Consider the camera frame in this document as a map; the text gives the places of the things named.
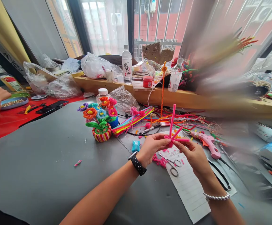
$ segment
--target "smartphone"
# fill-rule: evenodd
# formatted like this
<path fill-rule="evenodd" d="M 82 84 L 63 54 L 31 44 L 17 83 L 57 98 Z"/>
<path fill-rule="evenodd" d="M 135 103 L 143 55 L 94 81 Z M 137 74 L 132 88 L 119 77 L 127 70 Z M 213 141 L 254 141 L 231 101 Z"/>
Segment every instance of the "smartphone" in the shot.
<path fill-rule="evenodd" d="M 36 111 L 35 113 L 44 114 L 44 113 L 50 112 L 52 110 L 58 110 L 67 104 L 68 104 L 68 101 L 61 100 L 61 101 L 55 102 L 51 105 L 48 105 L 47 107 L 44 107 L 44 108 Z"/>

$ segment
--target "silver bracelet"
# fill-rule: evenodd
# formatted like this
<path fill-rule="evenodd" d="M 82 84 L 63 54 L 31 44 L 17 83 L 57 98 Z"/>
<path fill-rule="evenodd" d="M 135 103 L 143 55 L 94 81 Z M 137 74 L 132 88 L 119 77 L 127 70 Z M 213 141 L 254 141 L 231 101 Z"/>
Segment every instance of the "silver bracelet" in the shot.
<path fill-rule="evenodd" d="M 216 196 L 208 195 L 205 192 L 203 192 L 207 202 L 209 202 L 210 200 L 223 200 L 223 201 L 228 200 L 230 198 L 230 193 L 229 192 L 226 192 L 226 193 L 227 194 L 225 196 L 216 197 Z"/>

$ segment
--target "polka dot watch strap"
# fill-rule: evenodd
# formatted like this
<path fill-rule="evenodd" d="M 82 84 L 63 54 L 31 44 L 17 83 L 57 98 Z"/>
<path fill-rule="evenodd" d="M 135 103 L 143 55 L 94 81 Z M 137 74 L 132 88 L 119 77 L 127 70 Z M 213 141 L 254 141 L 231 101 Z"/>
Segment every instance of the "polka dot watch strap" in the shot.
<path fill-rule="evenodd" d="M 131 158 L 129 158 L 129 160 L 131 160 L 131 162 L 133 163 L 134 167 L 136 168 L 136 170 L 138 171 L 139 175 L 144 175 L 146 172 L 146 168 L 144 168 L 141 163 L 138 161 L 138 159 L 136 158 L 135 155 L 133 155 Z"/>

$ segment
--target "red tablecloth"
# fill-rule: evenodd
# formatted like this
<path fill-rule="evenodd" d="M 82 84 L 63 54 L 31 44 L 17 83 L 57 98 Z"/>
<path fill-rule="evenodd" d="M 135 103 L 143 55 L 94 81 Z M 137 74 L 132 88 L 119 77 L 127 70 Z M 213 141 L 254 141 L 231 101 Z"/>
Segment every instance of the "red tablecloth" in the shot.
<path fill-rule="evenodd" d="M 75 98 L 70 98 L 66 100 L 69 101 L 69 103 L 71 103 L 71 102 L 83 100 L 83 98 L 75 97 Z M 39 106 L 42 103 L 46 103 L 46 105 L 51 105 L 57 101 L 59 100 L 49 96 L 47 99 L 44 99 L 41 101 L 33 101 L 29 98 L 28 104 L 24 106 L 1 111 L 0 112 L 0 138 L 17 130 L 20 125 L 41 115 L 41 114 L 35 113 L 37 110 L 42 109 L 41 107 L 34 109 L 33 111 L 29 112 L 27 115 L 19 114 L 19 112 L 25 111 L 28 105 L 31 105 L 31 108 L 33 108 L 35 106 Z"/>

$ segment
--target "black watch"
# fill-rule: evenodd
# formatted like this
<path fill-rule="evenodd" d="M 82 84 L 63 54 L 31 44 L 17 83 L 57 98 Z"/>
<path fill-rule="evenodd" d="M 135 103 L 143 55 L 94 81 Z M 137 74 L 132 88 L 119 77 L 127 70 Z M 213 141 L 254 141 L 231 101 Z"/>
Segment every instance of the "black watch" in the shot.
<path fill-rule="evenodd" d="M 141 163 L 138 161 L 138 159 L 136 158 L 136 154 L 138 152 L 134 152 L 130 157 L 129 157 L 129 160 L 132 161 L 135 169 L 138 171 L 139 175 L 144 175 L 145 172 L 146 172 L 146 168 L 144 168 Z"/>

